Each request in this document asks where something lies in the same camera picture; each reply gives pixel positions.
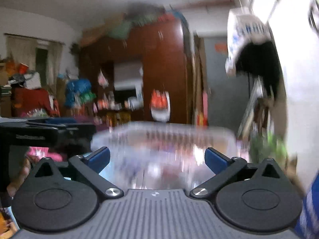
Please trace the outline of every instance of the transparent plastic box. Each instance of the transparent plastic box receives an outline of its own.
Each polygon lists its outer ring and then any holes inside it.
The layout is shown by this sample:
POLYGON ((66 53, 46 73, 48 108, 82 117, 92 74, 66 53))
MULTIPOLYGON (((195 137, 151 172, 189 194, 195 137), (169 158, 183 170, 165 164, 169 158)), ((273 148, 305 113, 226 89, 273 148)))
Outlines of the transparent plastic box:
POLYGON ((204 154, 213 147, 228 157, 237 155, 234 133, 225 128, 131 122, 93 137, 92 151, 107 146, 111 161, 101 176, 127 189, 190 191, 214 176, 204 154))

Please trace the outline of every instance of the red cloth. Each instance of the red cloth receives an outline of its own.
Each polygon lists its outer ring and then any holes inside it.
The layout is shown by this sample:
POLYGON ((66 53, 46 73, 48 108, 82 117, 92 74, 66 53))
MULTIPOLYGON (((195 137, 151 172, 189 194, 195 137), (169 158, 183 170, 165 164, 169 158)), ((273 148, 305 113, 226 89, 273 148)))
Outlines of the red cloth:
POLYGON ((14 117, 19 117, 22 113, 34 109, 45 109, 49 116, 52 115, 49 93, 44 89, 14 88, 12 98, 14 117))

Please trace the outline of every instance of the white wall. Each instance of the white wall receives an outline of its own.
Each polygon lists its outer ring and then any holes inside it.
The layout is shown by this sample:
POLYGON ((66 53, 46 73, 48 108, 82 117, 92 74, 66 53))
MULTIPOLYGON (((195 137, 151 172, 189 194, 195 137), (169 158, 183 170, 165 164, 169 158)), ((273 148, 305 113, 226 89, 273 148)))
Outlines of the white wall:
POLYGON ((308 22, 311 1, 281 0, 269 21, 287 94, 287 149, 298 154, 305 188, 319 169, 319 37, 308 22))
POLYGON ((81 31, 58 20, 38 14, 0 7, 0 55, 7 56, 6 38, 3 33, 32 36, 65 43, 63 46, 60 73, 68 69, 72 75, 78 75, 74 57, 69 47, 81 37, 81 31))
POLYGON ((182 10, 189 24, 189 31, 199 36, 223 35, 227 33, 227 20, 230 7, 210 7, 182 10))

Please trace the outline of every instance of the curtain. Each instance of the curtain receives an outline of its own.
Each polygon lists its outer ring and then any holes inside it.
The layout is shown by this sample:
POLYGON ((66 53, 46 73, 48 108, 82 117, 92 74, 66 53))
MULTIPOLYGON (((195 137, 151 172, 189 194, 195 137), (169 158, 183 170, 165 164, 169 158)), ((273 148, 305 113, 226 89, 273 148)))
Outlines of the curtain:
POLYGON ((47 48, 47 85, 56 95, 56 78, 60 71, 61 55, 63 45, 59 42, 50 42, 47 48))
POLYGON ((7 36, 7 56, 12 56, 16 64, 23 63, 35 70, 37 45, 34 38, 7 36))

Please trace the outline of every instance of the gray ridged platform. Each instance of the gray ridged platform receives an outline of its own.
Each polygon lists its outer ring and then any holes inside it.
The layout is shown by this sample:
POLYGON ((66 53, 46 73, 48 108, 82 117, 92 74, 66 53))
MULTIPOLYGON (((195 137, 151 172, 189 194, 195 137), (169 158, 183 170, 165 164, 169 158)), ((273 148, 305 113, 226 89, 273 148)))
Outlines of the gray ridged platform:
POLYGON ((183 190, 129 190, 121 199, 105 201, 84 225, 61 234, 19 231, 14 239, 297 239, 290 230, 252 235, 220 221, 210 205, 186 197, 183 190))

